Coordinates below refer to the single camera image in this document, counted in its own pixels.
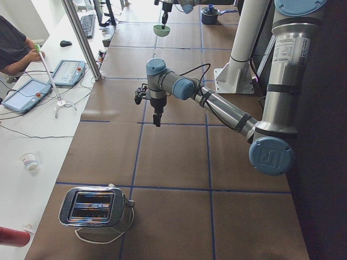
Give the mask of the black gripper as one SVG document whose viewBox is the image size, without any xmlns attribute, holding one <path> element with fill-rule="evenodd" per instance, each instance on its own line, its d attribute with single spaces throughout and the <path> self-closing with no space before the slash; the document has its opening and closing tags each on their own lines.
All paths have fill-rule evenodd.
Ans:
<svg viewBox="0 0 347 260">
<path fill-rule="evenodd" d="M 162 16 L 162 29 L 165 29 L 167 15 L 171 12 L 171 3 L 163 2 L 162 10 L 164 11 L 164 15 Z"/>
<path fill-rule="evenodd" d="M 166 98 L 160 98 L 160 99 L 155 99 L 152 98 L 150 100 L 151 106 L 154 108 L 154 113 L 153 114 L 153 124 L 156 127 L 160 127 L 160 121 L 161 121 L 161 114 L 164 111 L 164 107 L 166 106 Z"/>
</svg>

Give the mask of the person's forearm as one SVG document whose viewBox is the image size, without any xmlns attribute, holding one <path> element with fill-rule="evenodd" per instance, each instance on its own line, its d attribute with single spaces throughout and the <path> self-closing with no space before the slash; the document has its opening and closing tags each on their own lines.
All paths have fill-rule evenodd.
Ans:
<svg viewBox="0 0 347 260">
<path fill-rule="evenodd" d="M 26 67 L 30 64 L 30 57 L 26 55 L 21 60 L 6 66 L 1 69 L 1 72 L 10 76 L 17 75 L 18 73 L 24 71 Z"/>
</svg>

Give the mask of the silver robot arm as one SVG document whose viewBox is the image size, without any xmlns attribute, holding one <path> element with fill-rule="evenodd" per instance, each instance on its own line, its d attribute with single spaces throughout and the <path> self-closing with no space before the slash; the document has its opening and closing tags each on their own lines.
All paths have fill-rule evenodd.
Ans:
<svg viewBox="0 0 347 260">
<path fill-rule="evenodd" d="M 215 89 L 199 79 L 177 74 L 164 60 L 153 58 L 146 64 L 147 81 L 136 90 L 135 102 L 149 100 L 154 108 L 153 123 L 160 126 L 168 95 L 192 99 L 246 137 L 255 169 L 271 176 L 286 173 L 295 160 L 294 117 L 310 43 L 322 24 L 325 5 L 325 1 L 244 1 L 230 59 L 214 71 Z M 268 11 L 273 13 L 273 24 L 265 57 L 272 63 L 262 118 L 257 120 L 225 96 L 254 93 L 249 70 Z"/>
<path fill-rule="evenodd" d="M 206 1 L 198 1 L 198 0 L 155 0 L 154 5 L 159 5 L 159 3 L 162 3 L 162 10 L 164 11 L 164 14 L 162 15 L 162 25 L 160 26 L 161 29 L 165 29 L 169 13 L 172 11 L 173 5 L 179 4 L 183 12 L 185 14 L 188 14 L 192 12 L 194 6 L 205 4 Z"/>
</svg>

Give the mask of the person's hand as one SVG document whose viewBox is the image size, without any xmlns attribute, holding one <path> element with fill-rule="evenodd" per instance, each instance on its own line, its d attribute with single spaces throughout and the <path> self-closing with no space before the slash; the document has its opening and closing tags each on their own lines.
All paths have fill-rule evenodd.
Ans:
<svg viewBox="0 0 347 260">
<path fill-rule="evenodd" d="M 36 62 L 41 61 L 42 58 L 45 58 L 46 54 L 43 51 L 37 51 L 35 49 L 32 49 L 30 52 L 26 54 L 26 56 L 23 58 L 26 62 Z"/>
</svg>

